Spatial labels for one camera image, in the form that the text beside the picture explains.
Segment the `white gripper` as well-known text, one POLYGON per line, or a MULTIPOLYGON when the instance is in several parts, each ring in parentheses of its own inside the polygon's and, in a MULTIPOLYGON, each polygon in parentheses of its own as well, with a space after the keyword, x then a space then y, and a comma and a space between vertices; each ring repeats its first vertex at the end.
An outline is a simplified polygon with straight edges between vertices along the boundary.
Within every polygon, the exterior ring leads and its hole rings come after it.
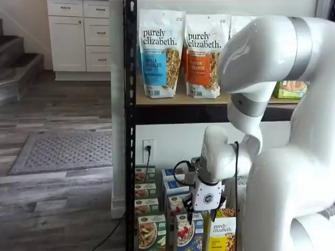
POLYGON ((226 202, 226 196, 222 191, 221 181, 216 183, 206 183, 201 180, 198 174, 194 177, 194 187, 192 194, 186 195, 183 199, 183 206, 187 214, 189 224, 193 220, 193 212, 210 210, 209 215, 212 222, 215 221, 219 209, 226 202))

